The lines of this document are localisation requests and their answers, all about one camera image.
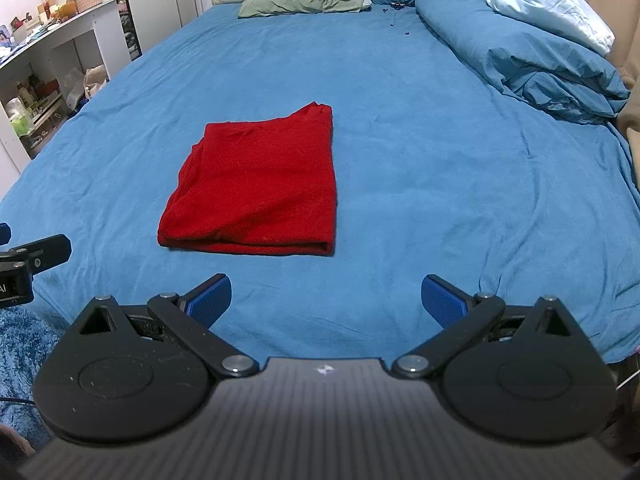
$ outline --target bed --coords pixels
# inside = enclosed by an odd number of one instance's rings
[[[215,6],[123,70],[0,203],[12,244],[62,232],[70,261],[34,280],[59,332],[96,295],[186,292],[217,272],[211,328],[270,356],[391,362],[441,330],[435,273],[511,304],[561,298],[607,362],[640,344],[640,195],[611,124],[559,121],[498,93],[414,8],[238,20]],[[334,111],[335,254],[169,250],[158,222],[210,122]]]

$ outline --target desk top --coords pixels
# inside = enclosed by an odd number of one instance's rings
[[[106,7],[106,6],[114,3],[115,1],[116,0],[107,0],[106,2],[98,4],[95,7],[92,7],[91,9],[88,9],[85,12],[81,12],[77,16],[74,16],[74,17],[70,18],[69,20],[66,20],[66,22],[61,23],[56,28],[53,28],[53,29],[50,28],[45,34],[40,36],[37,40],[31,41],[30,43],[28,43],[24,47],[22,47],[19,50],[17,50],[16,53],[13,54],[11,57],[9,57],[8,59],[6,59],[2,63],[0,63],[0,70],[2,70],[3,68],[9,66],[12,61],[14,61],[15,59],[19,58],[25,52],[31,50],[35,45],[41,43],[42,41],[44,41],[47,38],[53,36],[54,34],[59,33],[60,30],[63,30],[63,29],[67,30],[68,28],[70,28],[70,26],[73,23],[78,24],[78,22],[80,22],[83,18],[87,17],[88,14],[91,14],[92,12],[95,12],[96,10],[99,10],[99,9],[101,9],[103,7]]]

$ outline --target blue blanket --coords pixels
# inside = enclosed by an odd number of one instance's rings
[[[413,8],[237,13],[217,6],[124,69],[0,203],[13,243],[72,241],[68,263],[35,277],[34,311],[63,324],[96,294],[140,304],[225,272],[232,306],[213,331],[260,361],[392,360],[440,330],[420,304],[434,272],[515,304],[559,296],[608,361],[636,348],[640,196],[612,127],[501,95]],[[335,256],[158,245],[208,122],[286,116],[314,100],[334,109]]]
[[[575,123],[614,118],[629,92],[580,44],[494,12],[485,0],[415,0],[425,22],[501,93]]]

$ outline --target black cable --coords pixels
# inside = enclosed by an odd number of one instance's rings
[[[17,402],[19,404],[29,404],[35,406],[36,403],[29,399],[15,399],[14,397],[0,397],[0,402]]]

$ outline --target red garment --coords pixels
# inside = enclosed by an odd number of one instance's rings
[[[334,252],[332,110],[208,124],[158,228],[158,243],[231,254]]]

